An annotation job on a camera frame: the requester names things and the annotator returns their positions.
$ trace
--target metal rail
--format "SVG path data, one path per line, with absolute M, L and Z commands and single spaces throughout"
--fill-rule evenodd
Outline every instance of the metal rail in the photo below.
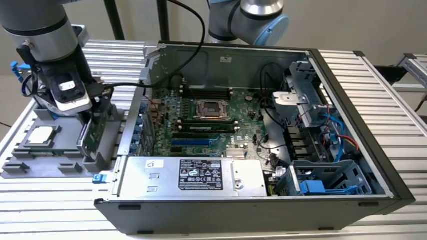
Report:
M 89 41 L 84 53 L 93 73 L 100 73 L 108 83 L 136 82 L 143 68 L 143 48 L 143 42 Z M 107 189 L 101 188 L 107 186 L 100 185 L 101 188 L 92 191 L 91 178 L 0 178 L 0 239 L 426 239 L 427 138 L 364 59 L 352 52 L 323 51 L 321 54 L 415 195 L 412 205 L 390 215 L 366 217 L 340 231 L 125 236 L 93 207 L 92 199 L 103 197 Z M 116 90 L 112 100 L 119 108 L 129 110 L 133 91 L 133 87 Z M 32 117 L 32 113 L 24 113 L 13 126 L 17 133 L 27 128 Z M 4 143 L 11 147 L 3 155 L 13 148 L 19 137 L 19 134 L 8 134 Z

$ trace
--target blue cable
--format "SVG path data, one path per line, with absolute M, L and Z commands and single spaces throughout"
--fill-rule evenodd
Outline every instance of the blue cable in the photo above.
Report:
M 325 193 L 329 195 L 352 195 L 357 188 L 357 186 L 349 186 L 345 189 L 327 189 Z
M 340 134 L 344 134 L 344 123 L 337 120 L 336 117 L 328 115 L 328 114 L 323 114 L 324 117 L 327 117 L 328 119 L 331 119 L 333 122 L 336 122 L 339 125 L 340 125 Z M 333 160 L 333 163 L 337 163 L 341 159 L 341 156 L 344 154 L 344 140 L 341 139 L 340 140 L 340 146 L 339 146 L 339 152 L 337 152 L 337 155 L 336 155 L 336 158 Z

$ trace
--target power cable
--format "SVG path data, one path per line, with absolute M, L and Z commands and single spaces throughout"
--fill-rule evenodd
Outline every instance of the power cable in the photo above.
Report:
M 176 0 L 167 0 L 168 2 L 171 2 L 172 4 L 177 5 L 179 7 L 184 8 L 187 11 L 189 11 L 196 18 L 199 19 L 200 23 L 201 23 L 201 40 L 200 43 L 197 45 L 197 48 L 193 51 L 192 56 L 188 58 L 188 60 L 175 69 L 175 71 L 165 76 L 164 78 L 161 78 L 155 84 L 152 85 L 144 85 L 144 84 L 139 84 L 139 83 L 131 83 L 131 82 L 123 82 L 123 83 L 112 83 L 112 84 L 107 84 L 105 88 L 107 89 L 112 89 L 116 87 L 121 87 L 121 86 L 131 86 L 131 87 L 140 87 L 140 88 L 147 88 L 147 89 L 152 89 L 155 87 L 157 87 L 165 80 L 171 79 L 175 75 L 180 74 L 180 70 L 188 65 L 188 63 L 195 59 L 195 57 L 197 56 L 201 46 L 205 43 L 205 35 L 207 35 L 207 27 L 205 27 L 205 22 L 203 21 L 201 16 L 199 15 L 199 13 L 191 8 L 188 7 L 185 4 L 183 4 L 181 2 L 176 1 Z
M 5 124 L 4 122 L 0 122 L 0 125 L 8 127 L 8 128 L 12 128 L 12 126 L 9 124 Z

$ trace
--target blue latch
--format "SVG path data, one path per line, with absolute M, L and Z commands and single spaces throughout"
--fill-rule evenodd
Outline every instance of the blue latch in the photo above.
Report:
M 107 183 L 107 175 L 104 174 L 95 174 L 92 178 L 93 184 L 105 184 Z

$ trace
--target black cable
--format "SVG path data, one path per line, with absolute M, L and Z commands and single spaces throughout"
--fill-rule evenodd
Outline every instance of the black cable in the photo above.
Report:
M 325 146 L 323 146 L 323 144 L 321 144 L 321 137 L 323 137 L 325 134 L 328 134 L 327 131 L 321 132 L 321 133 L 319 134 L 316 140 L 317 140 L 317 144 L 319 144 L 321 153 L 323 153 L 324 156 L 325 156 L 325 160 L 327 160 L 328 162 L 331 162 L 331 156 L 329 156 L 329 154 L 328 154 L 328 150 L 327 150 Z
M 112 89 L 115 87 L 121 87 L 121 86 L 132 86 L 132 87 L 140 87 L 140 88 L 147 88 L 147 89 L 152 89 L 155 87 L 157 87 L 165 80 L 168 80 L 169 78 L 172 78 L 176 74 L 180 74 L 181 69 L 188 65 L 188 63 L 195 59 L 196 55 L 200 52 L 201 46 L 205 43 L 205 35 L 207 35 L 207 27 L 205 27 L 205 22 L 203 21 L 201 16 L 199 15 L 199 13 L 191 8 L 188 7 L 185 4 L 183 4 L 181 2 L 176 1 L 176 0 L 167 0 L 168 2 L 171 2 L 172 4 L 180 6 L 181 8 L 184 8 L 187 11 L 189 11 L 196 18 L 200 20 L 201 23 L 201 40 L 200 43 L 197 45 L 197 48 L 193 51 L 192 56 L 188 58 L 188 60 L 175 69 L 175 71 L 165 76 L 164 78 L 161 78 L 155 84 L 152 85 L 144 85 L 144 84 L 139 84 L 139 83 L 131 83 L 131 82 L 123 82 L 123 83 L 112 83 L 105 85 L 107 89 Z
M 424 100 L 419 102 L 418 107 L 415 108 L 415 112 L 418 112 L 422 109 L 424 102 Z
M 279 149 L 279 148 L 287 146 L 285 144 L 283 144 L 283 145 L 279 145 L 279 146 L 276 146 L 276 147 L 264 147 L 264 146 L 261 145 L 261 141 L 263 141 L 264 138 L 265 138 L 265 135 L 264 135 L 264 136 L 260 138 L 260 140 L 257 141 L 257 146 L 259 146 L 261 149 L 272 150 L 272 149 Z
M 21 95 L 23 95 L 25 98 L 29 98 L 29 97 L 33 95 L 33 92 L 32 92 L 32 91 L 31 91 L 29 94 L 27 94 L 27 89 L 29 90 L 29 87 L 28 87 L 29 79 L 32 79 L 32 75 L 29 75 L 29 76 L 25 77 L 24 81 L 21 81 L 21 86 L 20 86 Z
M 285 70 L 283 69 L 283 67 L 280 66 L 280 64 L 279 64 L 279 63 L 275 63 L 275 62 L 268 62 L 268 63 L 264 64 L 264 66 L 261 66 L 260 72 L 259 72 L 259 89 L 260 89 L 260 94 L 263 94 L 263 72 L 264 72 L 264 69 L 267 68 L 267 66 L 269 66 L 269 65 L 279 66 L 279 68 L 280 68 L 280 70 L 281 70 L 281 73 L 285 71 Z
M 264 98 L 260 100 L 259 106 L 261 106 L 263 101 L 267 100 L 267 99 L 268 99 L 268 98 L 264 97 Z M 281 123 L 280 123 L 280 122 L 273 118 L 273 116 L 269 114 L 269 112 L 268 112 L 268 110 L 267 110 L 267 107 L 264 106 L 263 108 L 264 108 L 264 111 L 265 111 L 268 117 L 271 118 L 271 120 L 272 120 L 272 121 L 283 128 L 283 130 L 285 131 L 287 128 L 281 125 Z
M 12 126 L 11 126 L 9 124 L 5 124 L 5 123 L 3 123 L 3 122 L 0 122 L 0 125 L 5 126 L 5 127 L 8 127 L 8 128 L 12 128 Z

